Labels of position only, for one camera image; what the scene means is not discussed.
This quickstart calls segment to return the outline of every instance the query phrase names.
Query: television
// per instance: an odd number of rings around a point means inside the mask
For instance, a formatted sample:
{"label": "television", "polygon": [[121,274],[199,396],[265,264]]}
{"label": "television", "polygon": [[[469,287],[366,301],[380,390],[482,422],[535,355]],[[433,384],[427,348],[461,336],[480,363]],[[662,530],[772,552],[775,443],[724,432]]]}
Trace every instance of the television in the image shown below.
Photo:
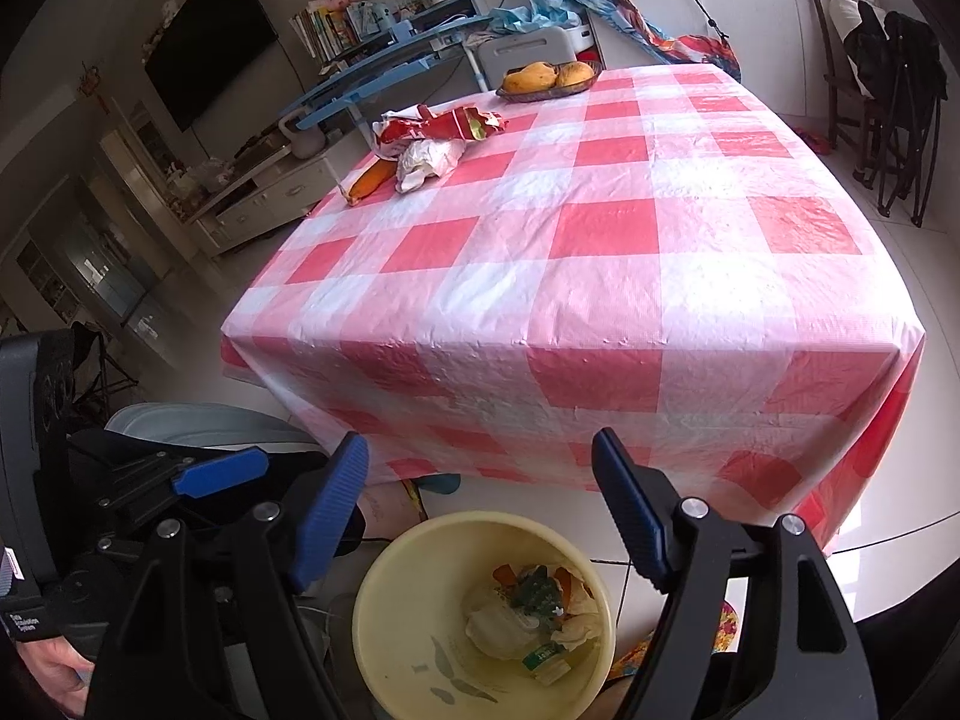
{"label": "television", "polygon": [[258,0],[186,0],[145,70],[183,131],[275,40]]}

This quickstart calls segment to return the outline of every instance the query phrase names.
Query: blue desk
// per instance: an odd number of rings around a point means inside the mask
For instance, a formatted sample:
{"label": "blue desk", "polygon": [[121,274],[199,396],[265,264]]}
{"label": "blue desk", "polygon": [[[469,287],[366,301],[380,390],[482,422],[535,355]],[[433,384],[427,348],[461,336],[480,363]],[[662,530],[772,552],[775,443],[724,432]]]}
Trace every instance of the blue desk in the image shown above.
{"label": "blue desk", "polygon": [[430,41],[438,37],[453,36],[455,43],[460,44],[464,54],[470,60],[477,85],[482,92],[488,91],[483,74],[476,64],[472,53],[464,46],[466,32],[469,28],[488,23],[489,16],[470,16],[453,22],[442,23],[426,32],[413,35],[407,40],[393,43],[381,52],[357,62],[355,65],[331,76],[323,83],[318,84],[305,95],[290,103],[280,116],[286,116],[291,111],[305,106],[310,113],[296,123],[299,129],[308,129],[318,122],[323,122],[335,113],[342,110],[349,111],[354,124],[361,127],[366,134],[370,132],[366,122],[360,116],[356,104],[364,98],[372,97],[384,89],[406,79],[411,79],[420,73],[442,63],[443,59],[431,56],[433,50]]}

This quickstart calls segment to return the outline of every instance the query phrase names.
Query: plastic tablecloth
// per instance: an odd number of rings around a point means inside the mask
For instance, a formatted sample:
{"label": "plastic tablecloth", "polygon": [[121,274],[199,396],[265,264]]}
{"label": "plastic tablecloth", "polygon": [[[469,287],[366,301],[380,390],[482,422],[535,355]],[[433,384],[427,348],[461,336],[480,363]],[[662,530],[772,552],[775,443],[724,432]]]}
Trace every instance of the plastic tablecloth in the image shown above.
{"label": "plastic tablecloth", "polygon": [[[607,71],[442,179],[323,199],[223,326],[223,357],[370,483],[456,472],[596,490],[616,429],[727,517],[823,543],[923,346],[904,282],[819,159],[707,65]],[[347,177],[347,186],[371,158]]]}

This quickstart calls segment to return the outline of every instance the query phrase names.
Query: desk leg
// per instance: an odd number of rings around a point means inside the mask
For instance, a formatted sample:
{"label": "desk leg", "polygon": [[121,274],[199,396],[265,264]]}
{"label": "desk leg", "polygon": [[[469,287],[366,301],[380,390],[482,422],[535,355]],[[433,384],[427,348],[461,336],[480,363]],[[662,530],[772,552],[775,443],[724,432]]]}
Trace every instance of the desk leg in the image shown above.
{"label": "desk leg", "polygon": [[476,79],[477,86],[480,87],[481,92],[488,92],[490,87],[487,85],[486,76],[483,75],[483,71],[480,70],[480,66],[477,64],[477,58],[473,55],[473,51],[467,48],[467,44],[462,44],[464,47],[464,53],[467,55],[467,62],[470,63],[470,66],[473,69],[473,77]]}
{"label": "desk leg", "polygon": [[373,130],[370,129],[367,120],[363,118],[363,114],[360,113],[360,109],[356,106],[356,103],[347,103],[347,111],[349,111],[350,118],[353,119],[353,123],[356,124],[357,129],[359,129],[363,135],[363,139],[367,141],[367,146],[369,146],[372,151]]}

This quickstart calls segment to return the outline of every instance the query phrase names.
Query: bolt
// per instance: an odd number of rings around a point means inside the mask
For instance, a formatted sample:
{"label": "bolt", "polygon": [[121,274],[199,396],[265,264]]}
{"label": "bolt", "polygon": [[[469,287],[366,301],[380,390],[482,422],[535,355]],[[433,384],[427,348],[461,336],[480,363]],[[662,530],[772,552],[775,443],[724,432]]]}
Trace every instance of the bolt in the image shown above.
{"label": "bolt", "polygon": [[683,503],[680,504],[680,511],[688,517],[703,519],[710,511],[710,507],[707,505],[707,501],[702,501],[700,498],[683,498]]}
{"label": "bolt", "polygon": [[795,514],[787,514],[784,519],[781,519],[781,525],[784,527],[784,531],[793,533],[794,536],[800,536],[806,530],[803,520]]}
{"label": "bolt", "polygon": [[253,507],[253,518],[260,522],[273,522],[280,515],[280,505],[272,501],[258,503]]}
{"label": "bolt", "polygon": [[174,538],[179,533],[179,519],[165,519],[157,525],[157,536],[160,538]]}

